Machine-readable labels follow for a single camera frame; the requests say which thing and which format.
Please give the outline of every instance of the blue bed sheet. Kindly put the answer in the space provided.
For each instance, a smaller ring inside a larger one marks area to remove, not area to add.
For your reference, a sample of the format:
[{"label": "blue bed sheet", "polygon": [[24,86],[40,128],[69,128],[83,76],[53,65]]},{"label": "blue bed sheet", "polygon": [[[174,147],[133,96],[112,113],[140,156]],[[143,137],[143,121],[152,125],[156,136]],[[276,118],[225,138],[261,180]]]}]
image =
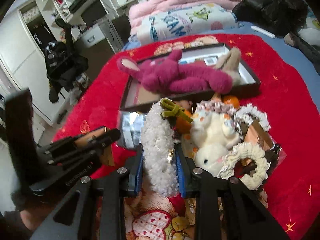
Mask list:
[{"label": "blue bed sheet", "polygon": [[[254,34],[260,36],[267,44],[269,44],[279,56],[287,64],[293,66],[301,75],[302,79],[306,83],[311,98],[315,105],[320,110],[320,76],[316,72],[313,64],[303,55],[303,53],[296,48],[293,48],[284,43],[283,39],[272,39],[262,33],[258,33],[252,30],[250,27],[253,25],[249,22],[241,22],[242,27],[237,29],[226,29],[226,30],[214,30],[203,32],[202,34],[213,34],[213,33],[227,33],[227,34]],[[129,42],[123,50],[134,49],[140,47],[140,42]]]}]

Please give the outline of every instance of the white cylindrical object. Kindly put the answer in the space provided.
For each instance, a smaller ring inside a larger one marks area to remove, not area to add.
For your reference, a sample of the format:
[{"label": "white cylindrical object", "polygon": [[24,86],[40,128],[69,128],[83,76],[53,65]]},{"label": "white cylindrical object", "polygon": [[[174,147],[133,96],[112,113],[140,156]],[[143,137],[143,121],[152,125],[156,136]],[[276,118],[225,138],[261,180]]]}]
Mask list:
[{"label": "white cylindrical object", "polygon": [[254,25],[251,26],[251,29],[255,30],[256,32],[263,33],[264,35],[267,35],[268,37],[273,38],[273,39],[276,37],[273,33],[270,33],[270,32],[268,32],[268,31],[266,31],[266,30],[264,30],[262,28],[254,26]]}]

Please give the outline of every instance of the open box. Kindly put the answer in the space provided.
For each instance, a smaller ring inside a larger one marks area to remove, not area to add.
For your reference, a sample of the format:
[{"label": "open box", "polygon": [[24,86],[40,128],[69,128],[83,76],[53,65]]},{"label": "open box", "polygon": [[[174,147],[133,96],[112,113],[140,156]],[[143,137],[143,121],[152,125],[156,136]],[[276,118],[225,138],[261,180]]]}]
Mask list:
[{"label": "open box", "polygon": [[[186,64],[203,60],[206,62],[207,66],[214,65],[216,60],[221,55],[228,53],[230,49],[231,48],[225,43],[183,49],[182,58],[179,62],[181,64]],[[150,59],[166,57],[168,55],[169,53],[166,53],[151,57]],[[235,95],[238,98],[248,98],[258,95],[260,80],[242,59],[239,64],[239,73],[241,76],[241,83],[237,86],[234,86],[230,94]],[[147,113],[151,106],[163,97],[170,98],[174,101],[192,101],[193,105],[196,106],[197,102],[201,102],[202,100],[210,100],[213,95],[214,91],[212,90],[173,95],[154,94],[145,90],[136,79],[130,76],[122,96],[120,110]]]}]

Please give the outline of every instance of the gold star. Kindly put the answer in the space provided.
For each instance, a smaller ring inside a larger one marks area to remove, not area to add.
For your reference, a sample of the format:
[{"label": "gold star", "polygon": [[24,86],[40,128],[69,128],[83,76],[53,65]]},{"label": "gold star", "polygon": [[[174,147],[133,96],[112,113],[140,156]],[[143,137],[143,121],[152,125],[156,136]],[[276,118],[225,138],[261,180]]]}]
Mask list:
[{"label": "gold star", "polygon": [[286,233],[289,232],[289,231],[293,231],[291,228],[294,226],[296,222],[294,222],[293,224],[291,224],[291,219],[290,219],[290,222],[289,222],[289,225],[287,225],[288,229],[286,230]]}]

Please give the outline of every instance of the plush bunny ear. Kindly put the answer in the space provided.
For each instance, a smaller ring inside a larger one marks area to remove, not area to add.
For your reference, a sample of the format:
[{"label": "plush bunny ear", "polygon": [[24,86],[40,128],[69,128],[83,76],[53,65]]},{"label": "plush bunny ear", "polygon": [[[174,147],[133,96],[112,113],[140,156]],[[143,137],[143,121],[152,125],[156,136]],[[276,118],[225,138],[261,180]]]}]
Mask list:
[{"label": "plush bunny ear", "polygon": [[131,76],[135,76],[140,71],[137,63],[128,57],[118,59],[117,66],[121,71],[126,72]]},{"label": "plush bunny ear", "polygon": [[182,57],[182,50],[174,49],[167,58],[172,59],[174,61],[179,61],[181,57]]}]

